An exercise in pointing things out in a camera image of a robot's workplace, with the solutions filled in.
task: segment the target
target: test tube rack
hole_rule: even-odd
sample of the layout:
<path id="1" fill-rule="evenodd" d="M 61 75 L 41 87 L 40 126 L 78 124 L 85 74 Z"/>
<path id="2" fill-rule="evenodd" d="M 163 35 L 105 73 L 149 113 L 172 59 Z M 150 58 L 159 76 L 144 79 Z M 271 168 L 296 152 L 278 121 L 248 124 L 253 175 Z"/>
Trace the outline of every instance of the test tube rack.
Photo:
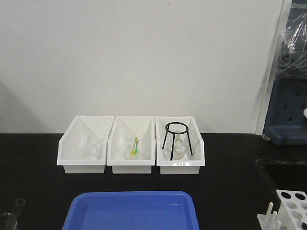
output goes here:
<path id="1" fill-rule="evenodd" d="M 279 211 L 269 203 L 265 215 L 257 218 L 262 230 L 307 230 L 307 195 L 301 191 L 276 190 L 280 199 Z"/>

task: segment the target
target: blue tray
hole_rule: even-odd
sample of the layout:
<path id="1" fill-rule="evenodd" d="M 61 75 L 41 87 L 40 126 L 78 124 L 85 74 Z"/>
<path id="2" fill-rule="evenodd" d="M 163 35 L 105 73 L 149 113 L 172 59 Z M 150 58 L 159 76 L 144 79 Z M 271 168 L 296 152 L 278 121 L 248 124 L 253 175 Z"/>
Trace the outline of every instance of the blue tray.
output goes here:
<path id="1" fill-rule="evenodd" d="M 63 230 L 199 230 L 192 198 L 181 191 L 83 193 Z"/>

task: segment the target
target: plastic bag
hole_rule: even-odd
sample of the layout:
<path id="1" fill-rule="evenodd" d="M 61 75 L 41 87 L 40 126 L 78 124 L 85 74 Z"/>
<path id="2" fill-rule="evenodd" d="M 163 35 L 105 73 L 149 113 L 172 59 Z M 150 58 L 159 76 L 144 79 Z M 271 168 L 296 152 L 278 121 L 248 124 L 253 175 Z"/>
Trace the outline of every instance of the plastic bag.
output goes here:
<path id="1" fill-rule="evenodd" d="M 307 5 L 293 4 L 287 28 L 282 31 L 284 42 L 276 79 L 307 80 Z"/>

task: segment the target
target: plastic storage bin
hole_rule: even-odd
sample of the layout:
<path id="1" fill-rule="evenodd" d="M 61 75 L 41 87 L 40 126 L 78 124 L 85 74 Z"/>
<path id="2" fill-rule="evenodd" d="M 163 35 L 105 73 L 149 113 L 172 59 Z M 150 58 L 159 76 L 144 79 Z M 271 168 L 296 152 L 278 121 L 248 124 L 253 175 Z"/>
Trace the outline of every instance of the plastic storage bin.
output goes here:
<path id="1" fill-rule="evenodd" d="M 189 137 L 193 155 L 190 152 L 189 140 L 187 134 L 176 135 L 175 138 L 182 140 L 186 152 L 182 159 L 170 160 L 170 148 L 173 134 L 168 133 L 165 147 L 163 142 L 166 134 L 165 126 L 170 122 L 181 122 L 188 126 Z M 160 167 L 161 174 L 198 174 L 200 166 L 205 165 L 204 142 L 196 125 L 195 119 L 192 116 L 185 117 L 164 117 L 156 116 L 156 138 L 157 138 L 157 166 Z M 174 124 L 173 131 L 182 132 L 183 126 Z"/>
<path id="2" fill-rule="evenodd" d="M 59 141 L 57 165 L 65 173 L 103 173 L 114 116 L 76 116 Z"/>
<path id="3" fill-rule="evenodd" d="M 153 116 L 116 116 L 107 165 L 113 173 L 151 173 L 155 165 Z"/>
<path id="4" fill-rule="evenodd" d="M 181 191 L 84 193 L 63 230 L 199 230 L 192 198 Z"/>
<path id="5" fill-rule="evenodd" d="M 274 81 L 263 134 L 277 145 L 307 144 L 307 81 Z"/>

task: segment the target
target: sink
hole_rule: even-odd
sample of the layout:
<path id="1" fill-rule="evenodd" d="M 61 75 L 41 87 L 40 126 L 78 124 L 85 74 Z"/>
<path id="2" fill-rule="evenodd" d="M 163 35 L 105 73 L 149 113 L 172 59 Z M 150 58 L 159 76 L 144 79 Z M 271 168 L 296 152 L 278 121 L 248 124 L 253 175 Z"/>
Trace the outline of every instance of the sink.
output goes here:
<path id="1" fill-rule="evenodd" d="M 271 189 L 295 190 L 307 193 L 307 163 L 304 161 L 272 161 L 256 162 L 264 179 Z"/>

